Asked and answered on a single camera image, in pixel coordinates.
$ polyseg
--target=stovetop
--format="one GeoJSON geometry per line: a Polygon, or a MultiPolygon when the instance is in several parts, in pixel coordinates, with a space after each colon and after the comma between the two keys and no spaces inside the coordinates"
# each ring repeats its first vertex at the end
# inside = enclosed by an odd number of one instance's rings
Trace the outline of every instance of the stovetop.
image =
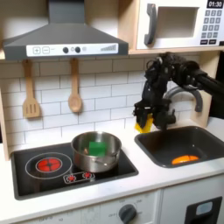
{"type": "Polygon", "coordinates": [[[11,165],[15,198],[25,200],[138,174],[122,150],[118,166],[102,173],[81,171],[73,164],[73,156],[70,143],[13,152],[11,165]]]}

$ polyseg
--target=microwave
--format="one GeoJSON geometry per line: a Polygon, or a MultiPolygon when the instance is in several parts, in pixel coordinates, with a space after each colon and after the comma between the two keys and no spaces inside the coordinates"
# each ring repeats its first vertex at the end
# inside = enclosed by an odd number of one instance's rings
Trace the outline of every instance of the microwave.
{"type": "Polygon", "coordinates": [[[140,0],[136,49],[224,46],[223,0],[140,0]]]}

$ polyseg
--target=wooden spoon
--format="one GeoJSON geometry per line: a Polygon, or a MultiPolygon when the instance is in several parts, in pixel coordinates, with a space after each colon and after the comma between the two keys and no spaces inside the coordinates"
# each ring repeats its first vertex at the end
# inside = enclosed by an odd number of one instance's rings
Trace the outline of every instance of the wooden spoon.
{"type": "Polygon", "coordinates": [[[38,117],[40,115],[39,104],[33,97],[32,90],[32,62],[28,59],[24,60],[23,66],[26,81],[26,100],[23,104],[24,117],[38,117]]]}
{"type": "Polygon", "coordinates": [[[79,112],[81,110],[81,98],[78,93],[79,61],[77,59],[71,59],[71,66],[72,66],[72,93],[68,99],[68,105],[73,112],[79,112]]]}

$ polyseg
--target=black sink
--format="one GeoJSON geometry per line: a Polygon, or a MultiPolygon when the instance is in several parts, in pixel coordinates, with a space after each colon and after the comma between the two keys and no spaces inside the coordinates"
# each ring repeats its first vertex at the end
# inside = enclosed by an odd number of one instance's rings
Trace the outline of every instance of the black sink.
{"type": "Polygon", "coordinates": [[[174,168],[224,157],[224,143],[199,127],[155,131],[136,136],[137,145],[157,165],[174,168]],[[197,156],[199,160],[172,164],[174,158],[197,156]]]}

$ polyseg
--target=pot handle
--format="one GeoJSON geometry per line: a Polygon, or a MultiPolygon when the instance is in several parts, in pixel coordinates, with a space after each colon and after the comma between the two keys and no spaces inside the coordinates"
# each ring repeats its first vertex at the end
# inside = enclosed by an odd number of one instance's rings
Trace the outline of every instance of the pot handle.
{"type": "Polygon", "coordinates": [[[103,163],[102,161],[99,161],[97,158],[92,158],[92,161],[97,163],[97,164],[101,164],[101,165],[105,165],[105,166],[108,166],[108,165],[113,165],[115,162],[116,162],[116,158],[118,156],[119,153],[117,153],[116,155],[114,155],[113,157],[115,157],[115,161],[113,163],[103,163]]]}

